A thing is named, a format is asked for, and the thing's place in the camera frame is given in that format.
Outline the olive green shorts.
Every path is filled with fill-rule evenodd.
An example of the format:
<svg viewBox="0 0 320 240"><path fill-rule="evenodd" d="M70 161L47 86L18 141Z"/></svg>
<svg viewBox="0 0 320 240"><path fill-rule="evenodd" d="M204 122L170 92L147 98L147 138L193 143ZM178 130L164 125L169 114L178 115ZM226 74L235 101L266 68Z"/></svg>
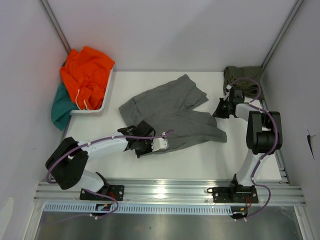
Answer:
<svg viewBox="0 0 320 240"><path fill-rule="evenodd" d="M227 85L233 84L235 89L243 90L245 97L256 98L259 95L262 72L261 66L227 66L223 71L223 93L226 94Z"/></svg>

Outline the grey shorts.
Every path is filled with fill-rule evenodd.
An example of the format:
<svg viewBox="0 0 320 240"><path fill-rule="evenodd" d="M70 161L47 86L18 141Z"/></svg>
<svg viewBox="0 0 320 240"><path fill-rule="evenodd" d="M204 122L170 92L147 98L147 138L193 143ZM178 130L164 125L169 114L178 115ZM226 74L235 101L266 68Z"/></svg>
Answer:
<svg viewBox="0 0 320 240"><path fill-rule="evenodd" d="M207 101L207 94L184 74L130 98L119 112L127 126L145 121L158 135L173 130L167 137L168 148L157 151L164 154L209 141L227 142L227 134L218 128L216 119L195 110Z"/></svg>

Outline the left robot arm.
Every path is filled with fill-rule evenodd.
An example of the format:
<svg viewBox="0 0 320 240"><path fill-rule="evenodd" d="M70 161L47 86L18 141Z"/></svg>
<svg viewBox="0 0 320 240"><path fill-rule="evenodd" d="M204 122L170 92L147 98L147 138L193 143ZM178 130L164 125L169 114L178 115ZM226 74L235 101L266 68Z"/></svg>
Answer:
<svg viewBox="0 0 320 240"><path fill-rule="evenodd" d="M144 120L137 126L118 129L112 135L88 142L65 138L45 163L48 176L53 177L62 190L78 187L88 190L97 200L108 196L109 183L99 172L86 170L86 165L101 157L128 150L139 158L152 152L156 131Z"/></svg>

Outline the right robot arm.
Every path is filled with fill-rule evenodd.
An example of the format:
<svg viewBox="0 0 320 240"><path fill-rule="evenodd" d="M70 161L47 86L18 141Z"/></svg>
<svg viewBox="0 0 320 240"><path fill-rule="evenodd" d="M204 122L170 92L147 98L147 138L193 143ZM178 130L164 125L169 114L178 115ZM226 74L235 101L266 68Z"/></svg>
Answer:
<svg viewBox="0 0 320 240"><path fill-rule="evenodd" d="M281 115L277 111L266 111L262 107L245 102L242 90L227 86L226 95L219 99L213 117L228 119L230 116L247 122L245 160L234 175L228 187L228 196L239 202L254 193L254 180L270 155L283 144L281 133Z"/></svg>

